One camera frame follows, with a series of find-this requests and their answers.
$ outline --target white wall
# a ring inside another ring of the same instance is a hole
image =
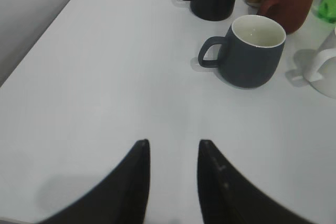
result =
[[[0,0],[0,86],[69,0]]]

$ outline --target mug rim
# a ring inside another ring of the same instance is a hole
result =
[[[236,34],[236,32],[235,32],[235,30],[234,30],[234,24],[235,24],[236,22],[238,22],[240,19],[242,19],[242,18],[246,18],[246,17],[257,17],[257,18],[267,20],[267,21],[269,21],[269,22],[271,22],[271,23],[277,25],[277,26],[280,28],[280,30],[282,31],[282,36],[283,36],[282,41],[281,41],[280,43],[276,44],[276,45],[273,45],[273,46],[259,46],[259,45],[255,45],[255,44],[252,44],[252,43],[250,43],[250,42],[247,42],[247,41],[243,40],[242,38],[240,38],[240,37]],[[248,45],[250,45],[250,46],[258,47],[258,48],[275,48],[275,47],[278,47],[278,46],[282,45],[282,44],[286,41],[286,38],[287,38],[286,31],[284,30],[284,28],[283,28],[278,22],[276,22],[276,21],[274,21],[273,19],[270,19],[270,18],[268,18],[268,17],[260,16],[260,15],[243,15],[243,16],[240,16],[240,17],[236,18],[236,19],[232,22],[232,24],[231,24],[231,30],[232,30],[233,34],[234,34],[240,41],[242,41],[242,42],[244,42],[244,43],[246,43],[246,44],[248,44]]]

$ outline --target green bottle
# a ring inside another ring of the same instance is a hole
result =
[[[336,23],[336,0],[322,0],[318,16],[329,23]]]

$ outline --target brown mug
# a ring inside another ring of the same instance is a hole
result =
[[[262,0],[258,15],[278,22],[287,34],[297,31],[305,22],[313,0]]]

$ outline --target white tabletop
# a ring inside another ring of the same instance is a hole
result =
[[[207,22],[179,0],[71,0],[0,88],[0,216],[54,214],[148,138],[146,224],[201,224],[197,148],[208,138],[270,197],[335,223],[336,100],[288,80],[293,56],[332,27],[309,15],[273,78],[242,90],[195,57],[250,11],[237,0],[229,19]]]

